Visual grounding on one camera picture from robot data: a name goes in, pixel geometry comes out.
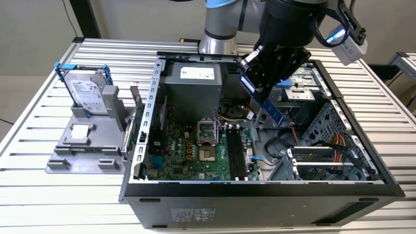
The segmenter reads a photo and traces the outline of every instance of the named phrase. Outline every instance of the blue clip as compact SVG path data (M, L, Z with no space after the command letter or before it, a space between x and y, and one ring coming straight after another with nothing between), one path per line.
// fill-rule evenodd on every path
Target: blue clip
M62 74L61 74L61 72L60 72L60 68L58 68L58 66L60 66L60 62L56 62L54 63L54 72L56 72L56 74L57 74L57 76L58 76L58 80L61 81L61 82L64 82L64 77L62 77Z
M290 81L290 78L286 79L286 80L281 80L276 85L274 85L276 88L289 88L292 87L292 81Z
M109 73L109 67L104 64L102 70L105 72L106 84L112 85L112 78Z
M253 159L253 160L261 160L261 161L262 161L262 157L260 157L260 156L249 155L248 157L249 157L250 159Z
M62 77L62 73L60 72L58 66L60 66L60 62L56 62L56 63L54 63L54 72L56 72L56 74L57 74L58 80L64 83L65 88L66 88L66 90L68 90L68 92L69 92L69 88L68 88L65 79L64 79L64 77ZM76 100L74 100L74 98L73 98L70 92L69 92L69 96L70 96L72 101L73 101L73 106L74 106L74 107L78 107L78 105L77 105L77 103L76 103Z
M62 70L74 70L77 68L77 66L74 64L64 64L61 67L60 67Z

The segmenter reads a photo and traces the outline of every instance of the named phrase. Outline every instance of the floor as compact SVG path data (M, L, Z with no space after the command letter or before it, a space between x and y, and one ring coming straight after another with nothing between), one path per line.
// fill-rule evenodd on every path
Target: floor
M0 76L0 118L14 122L46 76ZM12 125L0 121L0 141Z

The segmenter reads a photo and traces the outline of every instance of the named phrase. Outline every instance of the white sticker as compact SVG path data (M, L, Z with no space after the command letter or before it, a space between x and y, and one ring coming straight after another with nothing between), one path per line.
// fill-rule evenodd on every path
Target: white sticker
M173 208L170 209L174 222L212 222L216 208Z
M89 126L85 124L73 124L72 131L70 131L70 138L85 139L88 136L88 129L89 129Z
M252 119L253 119L253 116L254 116L254 113L253 113L252 111L249 111L248 114L246 114L246 118L248 118L249 120L252 120Z
M70 83L82 108L92 114L106 114L97 84L84 80L72 80Z
M181 79L214 79L212 67L182 67Z
M81 148L70 148L70 151L80 151L80 152L85 152L85 149L81 149Z

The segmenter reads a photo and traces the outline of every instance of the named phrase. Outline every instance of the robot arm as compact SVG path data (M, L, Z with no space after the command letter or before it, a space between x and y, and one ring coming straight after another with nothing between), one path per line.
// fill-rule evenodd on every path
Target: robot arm
M318 31L325 16L340 22L326 39ZM345 65L365 54L365 30L342 0L266 0L254 51L237 62L244 73L241 85L265 111L270 109L266 112L272 118L277 109L266 104L269 92L308 61L310 53L304 46L313 37L332 48Z

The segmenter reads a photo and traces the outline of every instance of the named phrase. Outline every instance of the aluminum extrusion table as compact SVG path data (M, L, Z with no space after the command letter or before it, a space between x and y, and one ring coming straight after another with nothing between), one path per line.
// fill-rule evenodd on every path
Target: aluminum extrusion table
M416 53L397 52L389 60L390 65L398 69L416 81Z
M85 39L72 43L60 62L110 67L118 98L133 105L129 85L145 101L156 51L197 52L196 43ZM241 45L240 54L252 46ZM416 120L366 64L342 66L330 50L310 49L344 95L406 197L326 233L416 232ZM118 204L122 175L49 175L46 160L72 115L72 100L52 72L0 144L0 233L152 233L130 207ZM186 233L310 233L320 229L189 229Z

